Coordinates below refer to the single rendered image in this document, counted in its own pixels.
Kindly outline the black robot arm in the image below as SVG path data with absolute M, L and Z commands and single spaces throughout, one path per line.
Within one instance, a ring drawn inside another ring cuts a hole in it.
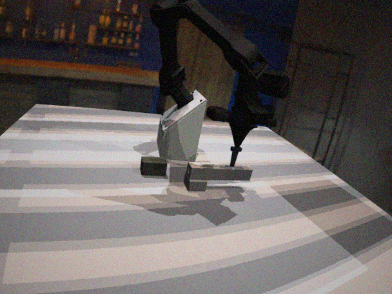
M 185 68 L 177 60 L 176 26 L 179 19 L 189 20 L 220 47 L 225 60 L 239 72 L 237 89 L 281 99 L 285 99 L 289 93 L 290 80 L 285 72 L 269 70 L 270 62 L 257 45 L 232 33 L 198 0 L 160 0 L 150 7 L 150 15 L 159 29 L 161 44 L 160 93 L 165 97 L 171 95 L 178 110 L 194 100 L 193 94 L 182 84 L 186 81 Z M 252 68 L 257 61 L 260 64 Z M 245 115 L 249 124 L 265 125 L 267 119 L 273 119 L 274 105 L 262 105 L 261 100 L 250 101 L 250 97 L 244 97 L 240 115 Z

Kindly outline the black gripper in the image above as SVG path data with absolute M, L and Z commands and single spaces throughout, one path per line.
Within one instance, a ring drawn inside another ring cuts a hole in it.
M 210 106 L 206 110 L 206 116 L 213 121 L 229 122 L 235 147 L 239 148 L 250 130 L 258 128 L 255 124 L 249 124 L 245 115 L 240 115 L 241 103 L 245 96 L 250 97 L 250 101 L 256 101 L 260 97 L 258 97 L 258 92 L 249 92 L 240 89 L 237 89 L 234 95 L 236 97 L 234 106 L 231 107 L 232 112 L 222 107 Z M 266 121 L 266 126 L 276 127 L 277 118 L 275 116 L 272 120 L 267 119 Z

